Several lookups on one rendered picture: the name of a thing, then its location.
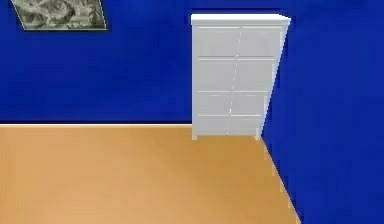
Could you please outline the white chest of drawers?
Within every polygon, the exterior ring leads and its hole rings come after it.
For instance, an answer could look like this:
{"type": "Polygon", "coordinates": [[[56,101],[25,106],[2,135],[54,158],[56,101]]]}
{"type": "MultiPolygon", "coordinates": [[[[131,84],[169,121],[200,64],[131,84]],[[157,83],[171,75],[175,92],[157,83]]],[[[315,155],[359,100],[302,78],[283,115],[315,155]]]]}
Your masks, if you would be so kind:
{"type": "Polygon", "coordinates": [[[291,19],[202,14],[192,27],[192,138],[262,135],[291,19]]]}

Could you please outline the grey framed wall picture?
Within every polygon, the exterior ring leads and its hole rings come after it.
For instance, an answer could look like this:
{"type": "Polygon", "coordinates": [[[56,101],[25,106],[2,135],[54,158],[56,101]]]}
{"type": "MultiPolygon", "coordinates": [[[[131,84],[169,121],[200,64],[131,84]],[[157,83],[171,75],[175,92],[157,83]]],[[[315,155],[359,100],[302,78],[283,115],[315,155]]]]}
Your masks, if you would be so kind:
{"type": "Polygon", "coordinates": [[[107,29],[101,0],[11,0],[25,31],[107,29]]]}

